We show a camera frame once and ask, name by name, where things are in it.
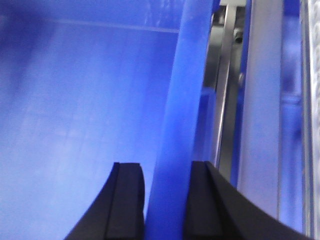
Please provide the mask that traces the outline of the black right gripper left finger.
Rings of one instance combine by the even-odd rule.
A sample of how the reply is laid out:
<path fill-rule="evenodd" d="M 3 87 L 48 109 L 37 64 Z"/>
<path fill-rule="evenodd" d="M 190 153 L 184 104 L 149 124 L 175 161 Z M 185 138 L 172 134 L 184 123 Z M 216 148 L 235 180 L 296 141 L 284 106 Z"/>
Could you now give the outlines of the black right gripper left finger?
<path fill-rule="evenodd" d="M 144 237 L 145 181 L 139 163 L 114 163 L 91 206 L 67 240 L 141 240 Z"/>

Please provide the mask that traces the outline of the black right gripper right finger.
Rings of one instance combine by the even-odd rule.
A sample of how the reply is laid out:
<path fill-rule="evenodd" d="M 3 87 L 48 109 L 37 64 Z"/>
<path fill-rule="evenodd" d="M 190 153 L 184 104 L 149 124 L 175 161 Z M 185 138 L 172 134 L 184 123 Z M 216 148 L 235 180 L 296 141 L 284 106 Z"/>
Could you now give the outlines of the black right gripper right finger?
<path fill-rule="evenodd" d="M 193 161 L 185 240 L 307 240 L 238 192 L 209 161 Z"/>

